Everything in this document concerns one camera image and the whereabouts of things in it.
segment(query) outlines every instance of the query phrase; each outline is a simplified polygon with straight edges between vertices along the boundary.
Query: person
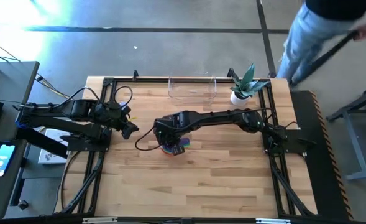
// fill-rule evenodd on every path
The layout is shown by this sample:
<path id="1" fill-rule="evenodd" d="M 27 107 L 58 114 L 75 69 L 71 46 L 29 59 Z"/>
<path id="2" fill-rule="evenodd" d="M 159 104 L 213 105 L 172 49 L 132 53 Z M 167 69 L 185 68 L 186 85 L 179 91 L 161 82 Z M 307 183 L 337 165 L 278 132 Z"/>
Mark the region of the person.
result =
<path id="1" fill-rule="evenodd" d="M 366 0 L 305 0 L 290 27 L 276 77 L 286 78 L 291 86 L 303 81 L 323 43 L 347 33 L 365 12 Z M 366 25 L 357 31 L 354 40 L 366 39 Z"/>

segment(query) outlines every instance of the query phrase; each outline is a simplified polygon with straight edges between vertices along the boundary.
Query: potted plant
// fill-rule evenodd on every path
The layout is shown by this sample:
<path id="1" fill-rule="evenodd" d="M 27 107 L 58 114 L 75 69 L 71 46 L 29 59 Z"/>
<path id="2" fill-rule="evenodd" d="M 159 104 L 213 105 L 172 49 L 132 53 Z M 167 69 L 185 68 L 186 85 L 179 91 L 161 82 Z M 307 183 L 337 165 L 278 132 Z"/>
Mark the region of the potted plant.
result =
<path id="1" fill-rule="evenodd" d="M 258 80 L 253 81 L 255 74 L 255 65 L 252 64 L 246 71 L 244 77 L 239 80 L 239 77 L 232 73 L 232 79 L 235 86 L 231 87 L 231 103 L 236 106 L 244 106 L 250 97 L 255 95 L 256 92 L 261 90 L 268 82 L 259 82 Z"/>

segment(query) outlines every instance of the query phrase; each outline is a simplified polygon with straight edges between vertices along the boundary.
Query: white pot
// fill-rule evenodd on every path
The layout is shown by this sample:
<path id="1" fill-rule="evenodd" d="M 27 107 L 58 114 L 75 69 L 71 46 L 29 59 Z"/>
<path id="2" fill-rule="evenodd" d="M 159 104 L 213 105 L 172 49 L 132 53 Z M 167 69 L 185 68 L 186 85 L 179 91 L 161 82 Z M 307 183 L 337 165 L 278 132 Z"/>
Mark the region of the white pot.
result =
<path id="1" fill-rule="evenodd" d="M 231 93 L 231 96 L 230 96 L 230 100 L 231 100 L 231 103 L 233 104 L 233 105 L 236 105 L 236 106 L 245 106 L 246 105 L 246 103 L 248 102 L 248 100 L 249 100 L 249 96 L 247 97 L 247 98 L 245 98 L 245 99 L 240 99 L 240 98 L 238 98 L 237 96 L 235 96 L 235 92 L 232 92 Z"/>

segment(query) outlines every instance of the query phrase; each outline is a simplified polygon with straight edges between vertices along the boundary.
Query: wooden table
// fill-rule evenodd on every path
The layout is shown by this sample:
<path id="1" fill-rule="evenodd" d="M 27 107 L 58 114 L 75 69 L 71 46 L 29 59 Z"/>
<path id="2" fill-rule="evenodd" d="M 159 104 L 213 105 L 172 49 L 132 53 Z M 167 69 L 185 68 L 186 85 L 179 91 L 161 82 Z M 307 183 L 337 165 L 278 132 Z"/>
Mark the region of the wooden table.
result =
<path id="1" fill-rule="evenodd" d="M 103 78 L 88 77 L 86 86 L 100 95 Z M 286 125 L 295 121 L 286 80 L 271 79 L 271 83 L 279 123 Z M 182 110 L 207 113 L 236 108 L 229 101 L 232 84 L 217 84 L 217 96 L 209 106 L 172 105 L 167 83 L 118 83 L 118 86 L 123 85 L 133 89 L 130 115 L 137 117 L 132 122 L 140 131 L 128 140 L 113 132 L 111 148 L 104 161 L 96 216 L 277 217 L 270 164 L 263 153 L 261 133 L 245 133 L 233 124 L 203 127 L 189 133 L 191 146 L 175 157 L 160 149 L 142 152 L 134 147 L 135 141 L 152 127 L 155 118 Z M 121 89 L 117 101 L 127 101 L 129 95 L 127 89 Z M 94 96 L 85 91 L 83 98 Z M 260 108 L 258 96 L 250 99 L 246 107 Z M 141 148 L 156 145 L 152 133 L 139 144 Z M 82 152 L 70 166 L 65 179 L 65 203 L 82 185 L 87 157 L 88 153 Z M 297 154 L 287 154 L 286 163 L 292 188 L 316 213 L 304 159 Z M 282 191 L 282 194 L 287 210 L 285 193 Z"/>

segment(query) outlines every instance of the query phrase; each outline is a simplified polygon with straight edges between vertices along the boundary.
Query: gray floor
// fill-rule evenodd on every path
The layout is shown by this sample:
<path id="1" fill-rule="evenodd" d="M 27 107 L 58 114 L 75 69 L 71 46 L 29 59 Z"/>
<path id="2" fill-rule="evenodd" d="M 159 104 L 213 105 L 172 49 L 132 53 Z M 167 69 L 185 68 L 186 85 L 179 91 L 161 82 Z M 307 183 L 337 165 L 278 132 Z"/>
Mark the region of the gray floor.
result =
<path id="1" fill-rule="evenodd" d="M 263 0 L 269 29 L 288 29 L 299 0 Z M 0 4 L 0 23 L 79 27 L 160 27 L 259 29 L 255 0 L 102 0 L 8 1 Z M 270 34 L 275 66 L 283 52 L 285 34 Z M 341 37 L 330 41 L 325 49 Z M 204 33 L 68 33 L 0 30 L 0 45 L 21 60 L 38 60 L 39 72 L 60 91 L 72 94 L 88 75 L 202 75 L 225 76 L 230 67 L 243 74 L 251 62 L 256 77 L 266 77 L 267 58 L 262 34 Z M 344 106 L 366 89 L 366 41 L 350 43 L 316 74 L 298 87 L 312 90 L 325 115 Z M 37 83 L 30 100 L 61 101 Z M 328 124 L 342 175 L 358 171 L 345 125 Z M 51 168 L 61 177 L 63 167 Z M 7 217 L 50 214 L 59 178 L 33 179 L 22 198 L 32 208 L 10 208 Z M 366 221 L 366 179 L 345 181 L 356 220 Z"/>

